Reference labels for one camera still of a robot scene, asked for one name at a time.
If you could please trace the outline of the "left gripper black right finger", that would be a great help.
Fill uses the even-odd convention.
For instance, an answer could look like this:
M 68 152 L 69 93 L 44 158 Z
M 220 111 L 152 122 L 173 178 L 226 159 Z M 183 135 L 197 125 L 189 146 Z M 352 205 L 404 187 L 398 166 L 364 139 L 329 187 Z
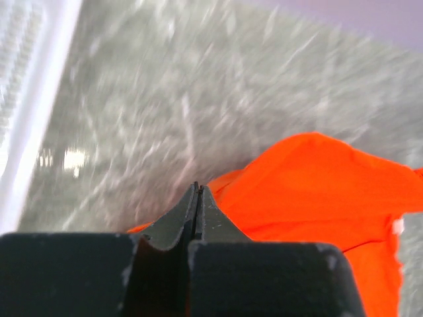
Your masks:
M 352 269 L 331 244 L 255 242 L 200 194 L 188 246 L 191 316 L 364 316 Z

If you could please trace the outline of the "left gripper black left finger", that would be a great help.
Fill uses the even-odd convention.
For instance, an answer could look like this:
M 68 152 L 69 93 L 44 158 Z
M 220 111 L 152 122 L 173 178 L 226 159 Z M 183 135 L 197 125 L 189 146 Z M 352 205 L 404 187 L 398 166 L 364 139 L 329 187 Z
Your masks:
M 198 185 L 135 233 L 1 237 L 2 316 L 184 316 Z

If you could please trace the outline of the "orange t shirt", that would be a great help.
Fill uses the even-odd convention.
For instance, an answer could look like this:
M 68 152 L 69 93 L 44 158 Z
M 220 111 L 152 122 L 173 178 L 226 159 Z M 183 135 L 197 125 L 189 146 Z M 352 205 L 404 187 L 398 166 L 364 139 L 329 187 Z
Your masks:
M 255 242 L 314 242 L 348 260 L 364 316 L 398 316 L 403 216 L 422 210 L 422 171 L 320 133 L 276 143 L 241 170 L 198 185 Z M 186 313 L 190 315 L 190 270 Z

